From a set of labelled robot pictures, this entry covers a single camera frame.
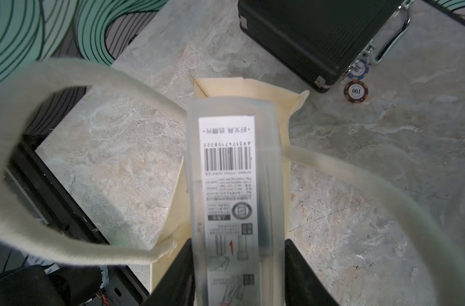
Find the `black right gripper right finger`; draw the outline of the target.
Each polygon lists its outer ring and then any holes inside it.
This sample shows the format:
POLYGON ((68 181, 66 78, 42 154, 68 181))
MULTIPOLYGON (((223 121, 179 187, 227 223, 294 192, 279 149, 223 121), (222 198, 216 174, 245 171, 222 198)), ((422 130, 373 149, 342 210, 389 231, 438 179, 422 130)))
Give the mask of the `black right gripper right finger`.
POLYGON ((285 241, 286 306, 339 306, 291 239, 285 241))

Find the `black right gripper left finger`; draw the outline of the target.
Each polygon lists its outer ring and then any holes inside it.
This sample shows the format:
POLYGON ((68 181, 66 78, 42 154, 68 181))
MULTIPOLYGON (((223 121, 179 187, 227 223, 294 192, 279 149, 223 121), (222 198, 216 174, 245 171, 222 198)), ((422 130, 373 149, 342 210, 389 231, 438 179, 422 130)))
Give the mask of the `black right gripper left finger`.
POLYGON ((195 303, 195 278, 192 239, 189 238, 157 287, 141 306, 169 305, 193 306, 195 303))

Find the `clear case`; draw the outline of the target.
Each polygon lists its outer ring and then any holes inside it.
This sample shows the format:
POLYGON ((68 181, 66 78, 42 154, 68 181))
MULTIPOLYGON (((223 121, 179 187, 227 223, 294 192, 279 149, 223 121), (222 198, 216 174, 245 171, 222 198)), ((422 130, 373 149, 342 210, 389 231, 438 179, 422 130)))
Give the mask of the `clear case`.
POLYGON ((193 99, 185 165, 198 305, 283 305, 284 180, 274 105, 193 99))

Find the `cream canvas tote bag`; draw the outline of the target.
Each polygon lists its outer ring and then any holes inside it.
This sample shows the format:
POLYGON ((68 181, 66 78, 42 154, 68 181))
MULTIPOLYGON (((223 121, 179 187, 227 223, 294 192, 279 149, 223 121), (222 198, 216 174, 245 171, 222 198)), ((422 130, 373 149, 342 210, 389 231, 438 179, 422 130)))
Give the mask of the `cream canvas tote bag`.
MULTIPOLYGON (((131 104, 133 109, 156 110, 160 120, 183 128, 185 110, 139 80, 109 66, 76 58, 56 58, 34 62, 14 72, 0 84, 0 242, 21 251, 41 255, 70 265, 117 263, 149 264, 157 259, 162 247, 151 251, 125 247, 101 247, 64 238, 52 229, 38 225, 21 206, 2 181, 4 168, 18 145, 27 117, 39 103, 53 93, 71 87, 101 87, 119 91, 120 99, 111 101, 111 108, 131 104)), ((401 190, 362 168, 330 156, 287 145, 290 112, 278 113, 281 124, 282 167, 291 163, 317 168, 361 191, 370 193, 393 215, 425 264, 440 305, 465 305, 465 260, 420 206, 401 190)), ((156 145, 152 137, 155 127, 140 130, 115 127, 100 138, 90 137, 78 145, 72 155, 74 174, 83 182, 95 177, 101 186, 129 185, 136 181, 146 185, 157 175, 157 190, 170 187, 165 172, 178 171, 178 146, 172 149, 156 145)))

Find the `red poker chip 100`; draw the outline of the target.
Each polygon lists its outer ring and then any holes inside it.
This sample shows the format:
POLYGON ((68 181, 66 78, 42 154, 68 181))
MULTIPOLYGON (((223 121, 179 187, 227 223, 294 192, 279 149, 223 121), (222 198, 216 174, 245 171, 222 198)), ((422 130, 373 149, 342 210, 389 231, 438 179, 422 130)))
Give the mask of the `red poker chip 100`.
POLYGON ((344 87, 344 96, 348 102, 362 103, 368 98, 368 95, 368 87, 360 80, 351 80, 344 87))

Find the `blue poker chip 10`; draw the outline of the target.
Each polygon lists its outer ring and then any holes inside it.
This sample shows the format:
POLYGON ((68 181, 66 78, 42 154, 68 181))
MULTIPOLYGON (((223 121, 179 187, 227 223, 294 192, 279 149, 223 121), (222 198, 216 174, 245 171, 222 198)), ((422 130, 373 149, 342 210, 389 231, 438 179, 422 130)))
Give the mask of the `blue poker chip 10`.
POLYGON ((348 77, 350 79, 362 80, 365 75, 369 72, 369 63, 363 59, 360 59, 350 69, 348 77))

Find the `black case with latches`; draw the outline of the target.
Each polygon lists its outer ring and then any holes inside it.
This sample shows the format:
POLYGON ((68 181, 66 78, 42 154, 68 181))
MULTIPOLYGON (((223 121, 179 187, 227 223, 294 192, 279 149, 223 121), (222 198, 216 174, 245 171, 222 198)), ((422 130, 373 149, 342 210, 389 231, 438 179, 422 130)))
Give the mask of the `black case with latches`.
POLYGON ((378 65, 409 29, 412 1, 239 1, 241 30, 319 93, 356 63, 378 65), (388 20, 405 15, 399 32, 376 51, 388 20))

